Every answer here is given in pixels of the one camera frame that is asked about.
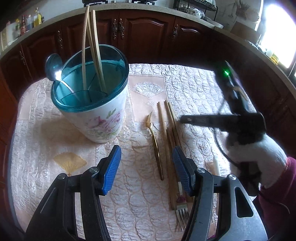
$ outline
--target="spoon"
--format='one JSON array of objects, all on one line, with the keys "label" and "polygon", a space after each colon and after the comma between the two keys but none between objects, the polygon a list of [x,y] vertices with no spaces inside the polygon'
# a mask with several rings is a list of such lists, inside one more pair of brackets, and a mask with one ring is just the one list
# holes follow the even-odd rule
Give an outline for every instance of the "spoon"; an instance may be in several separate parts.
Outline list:
[{"label": "spoon", "polygon": [[62,58],[57,54],[51,54],[45,62],[45,74],[50,81],[59,81],[63,83],[72,93],[74,90],[62,80]]}]

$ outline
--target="embroidered fan pattern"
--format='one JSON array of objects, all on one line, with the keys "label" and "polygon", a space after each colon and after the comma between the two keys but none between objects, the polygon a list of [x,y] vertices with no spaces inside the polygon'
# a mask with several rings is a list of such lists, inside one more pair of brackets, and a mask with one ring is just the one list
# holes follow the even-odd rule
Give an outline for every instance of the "embroidered fan pattern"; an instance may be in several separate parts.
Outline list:
[{"label": "embroidered fan pattern", "polygon": [[132,91],[148,98],[149,101],[146,102],[145,104],[152,107],[153,115],[156,117],[157,116],[157,111],[155,108],[156,103],[154,103],[152,98],[160,94],[161,92],[163,92],[163,89],[161,88],[161,86],[151,82],[141,82],[136,84],[132,88]]}]

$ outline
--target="black cable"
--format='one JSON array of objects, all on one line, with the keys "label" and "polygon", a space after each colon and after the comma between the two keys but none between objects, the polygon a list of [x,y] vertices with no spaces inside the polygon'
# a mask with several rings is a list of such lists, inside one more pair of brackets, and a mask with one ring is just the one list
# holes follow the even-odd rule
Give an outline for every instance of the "black cable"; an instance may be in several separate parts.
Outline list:
[{"label": "black cable", "polygon": [[[221,112],[221,110],[222,110],[224,104],[225,104],[225,100],[223,100],[221,106],[219,107],[218,115],[220,115],[220,112]],[[237,168],[242,172],[242,170],[241,170],[241,168],[240,168],[240,165],[237,164],[237,163],[235,163],[233,160],[231,160],[231,158],[230,158],[229,156],[227,156],[227,154],[222,150],[222,148],[221,148],[221,146],[220,146],[220,144],[219,144],[219,142],[218,142],[218,139],[217,139],[217,131],[216,131],[216,130],[217,130],[217,128],[214,128],[214,139],[215,139],[215,143],[216,143],[216,145],[217,145],[219,151],[223,154],[223,156],[224,156],[224,157],[225,157],[225,158],[226,158],[231,164],[233,164],[235,167],[237,167]],[[285,204],[283,204],[283,203],[281,203],[281,202],[276,202],[276,201],[271,200],[270,198],[267,198],[267,197],[266,197],[266,196],[265,196],[265,195],[259,190],[259,188],[256,186],[256,184],[253,182],[254,178],[258,177],[258,174],[257,174],[257,173],[254,174],[254,175],[248,175],[247,177],[248,177],[248,181],[252,184],[252,186],[253,186],[255,189],[257,189],[258,194],[259,194],[259,195],[260,195],[265,201],[267,201],[267,202],[269,202],[270,204],[273,204],[273,205],[276,204],[276,205],[280,205],[280,206],[284,207],[284,208],[287,210],[288,214],[290,215],[290,210],[289,210],[289,208],[288,208]]]}]

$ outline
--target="glove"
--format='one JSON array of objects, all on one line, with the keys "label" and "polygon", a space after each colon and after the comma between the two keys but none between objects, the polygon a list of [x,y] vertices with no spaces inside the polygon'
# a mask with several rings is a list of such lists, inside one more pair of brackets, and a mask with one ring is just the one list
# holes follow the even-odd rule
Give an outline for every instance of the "glove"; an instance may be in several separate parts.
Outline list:
[{"label": "glove", "polygon": [[[261,171],[260,183],[265,188],[275,184],[287,168],[285,152],[266,134],[260,142],[247,145],[239,145],[238,142],[235,142],[231,146],[227,144],[226,148],[228,150],[227,155],[235,163],[252,161],[257,163]],[[240,170],[237,167],[231,164],[230,168],[233,174],[240,175]]]}]

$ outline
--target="teal plastic lid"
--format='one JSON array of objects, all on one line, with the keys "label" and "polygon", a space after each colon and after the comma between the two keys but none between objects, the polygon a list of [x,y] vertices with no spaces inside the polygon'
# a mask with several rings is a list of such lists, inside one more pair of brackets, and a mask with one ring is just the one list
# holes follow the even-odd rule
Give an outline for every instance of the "teal plastic lid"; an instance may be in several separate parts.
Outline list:
[{"label": "teal plastic lid", "polygon": [[59,81],[52,84],[51,98],[54,105],[65,112],[83,112],[104,105],[123,91],[128,82],[129,66],[125,55],[111,45],[99,45],[106,90],[100,86],[91,56],[85,49],[86,86],[83,89],[81,51],[73,55],[63,66],[61,79],[72,93]]}]

